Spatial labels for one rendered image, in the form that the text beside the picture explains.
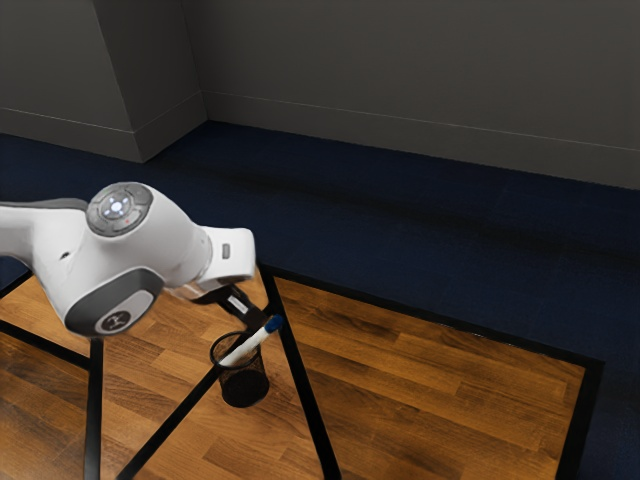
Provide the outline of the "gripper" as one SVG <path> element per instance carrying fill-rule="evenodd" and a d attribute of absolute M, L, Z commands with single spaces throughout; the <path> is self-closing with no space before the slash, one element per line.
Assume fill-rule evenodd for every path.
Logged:
<path fill-rule="evenodd" d="M 260 308 L 250 307 L 249 297 L 236 285 L 210 291 L 192 302 L 197 305 L 217 304 L 233 316 L 244 316 L 243 322 L 248 328 L 262 328 L 269 321 L 269 316 Z"/>

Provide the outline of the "white pen with blue cap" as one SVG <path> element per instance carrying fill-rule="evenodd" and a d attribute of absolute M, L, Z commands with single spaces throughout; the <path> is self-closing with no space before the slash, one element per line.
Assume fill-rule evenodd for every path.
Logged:
<path fill-rule="evenodd" d="M 249 359 L 251 354 L 265 342 L 271 334 L 278 331 L 284 323 L 281 315 L 274 315 L 266 324 L 250 336 L 246 341 L 234 348 L 230 353 L 219 361 L 219 365 L 224 368 L 235 367 L 244 358 Z"/>

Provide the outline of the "black mesh pen holder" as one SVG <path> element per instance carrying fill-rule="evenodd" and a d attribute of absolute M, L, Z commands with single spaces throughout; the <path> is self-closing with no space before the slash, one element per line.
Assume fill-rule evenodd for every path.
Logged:
<path fill-rule="evenodd" d="M 218 371 L 222 399 L 234 408 L 256 405 L 266 397 L 270 388 L 259 347 L 232 366 L 222 365 L 224 358 L 249 337 L 248 332 L 230 332 L 218 338 L 210 349 L 211 362 Z"/>

